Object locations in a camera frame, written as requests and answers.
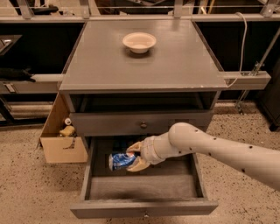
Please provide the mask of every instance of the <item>blue can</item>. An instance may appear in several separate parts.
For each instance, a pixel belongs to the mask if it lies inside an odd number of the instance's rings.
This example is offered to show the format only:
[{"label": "blue can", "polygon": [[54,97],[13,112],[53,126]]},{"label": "blue can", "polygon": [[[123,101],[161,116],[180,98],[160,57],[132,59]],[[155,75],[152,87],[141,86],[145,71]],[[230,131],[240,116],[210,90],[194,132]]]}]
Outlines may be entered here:
[{"label": "blue can", "polygon": [[136,153],[112,153],[108,158],[108,166],[111,171],[129,167],[136,160]]}]

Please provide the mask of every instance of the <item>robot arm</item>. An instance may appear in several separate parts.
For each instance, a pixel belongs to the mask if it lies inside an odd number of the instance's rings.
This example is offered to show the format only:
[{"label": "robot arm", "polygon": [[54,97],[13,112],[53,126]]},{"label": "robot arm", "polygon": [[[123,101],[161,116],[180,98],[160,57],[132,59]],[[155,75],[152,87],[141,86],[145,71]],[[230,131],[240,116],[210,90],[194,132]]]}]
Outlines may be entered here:
[{"label": "robot arm", "polygon": [[128,151],[141,157],[128,168],[137,172],[167,158],[202,153],[280,191],[280,151],[210,136],[188,123],[176,123],[161,136],[145,138]]}]

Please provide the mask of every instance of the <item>white cable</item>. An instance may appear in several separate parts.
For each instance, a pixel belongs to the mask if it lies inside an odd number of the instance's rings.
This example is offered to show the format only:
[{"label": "white cable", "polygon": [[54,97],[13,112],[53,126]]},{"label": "white cable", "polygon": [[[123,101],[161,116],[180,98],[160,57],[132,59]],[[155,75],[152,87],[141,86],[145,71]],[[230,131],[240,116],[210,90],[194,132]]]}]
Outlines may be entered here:
[{"label": "white cable", "polygon": [[[244,29],[244,34],[243,34],[243,40],[242,40],[242,46],[241,46],[241,59],[240,59],[240,67],[239,67],[239,72],[242,71],[242,66],[243,66],[243,55],[244,55],[244,46],[245,46],[245,39],[246,39],[246,35],[247,35],[247,21],[246,18],[243,16],[242,13],[240,12],[236,12],[236,15],[240,16],[243,20],[244,20],[244,25],[245,25],[245,29]],[[237,81],[238,78],[236,78],[230,85],[228,85],[228,88],[231,88]]]}]

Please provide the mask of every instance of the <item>beige terrazzo floor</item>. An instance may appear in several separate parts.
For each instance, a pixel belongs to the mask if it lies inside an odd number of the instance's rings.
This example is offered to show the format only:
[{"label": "beige terrazzo floor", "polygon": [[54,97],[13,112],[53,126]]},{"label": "beige terrazzo floor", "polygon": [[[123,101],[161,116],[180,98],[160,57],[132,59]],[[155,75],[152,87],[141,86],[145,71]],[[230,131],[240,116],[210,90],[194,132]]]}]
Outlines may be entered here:
[{"label": "beige terrazzo floor", "polygon": [[[280,150],[280,133],[254,103],[238,115],[218,104],[208,133]],[[79,201],[84,164],[46,164],[37,148],[41,128],[0,129],[0,223],[280,223],[280,192],[214,159],[199,155],[210,200],[219,206],[208,216],[78,220],[69,210]]]}]

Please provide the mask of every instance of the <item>white bowl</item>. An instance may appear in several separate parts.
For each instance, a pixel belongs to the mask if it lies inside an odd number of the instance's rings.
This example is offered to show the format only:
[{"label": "white bowl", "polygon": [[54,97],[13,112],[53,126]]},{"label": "white bowl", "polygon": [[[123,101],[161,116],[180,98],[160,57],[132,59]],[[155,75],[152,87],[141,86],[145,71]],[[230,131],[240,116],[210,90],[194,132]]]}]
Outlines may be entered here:
[{"label": "white bowl", "polygon": [[126,35],[122,42],[133,53],[146,53],[157,43],[157,39],[145,32],[133,32]]}]

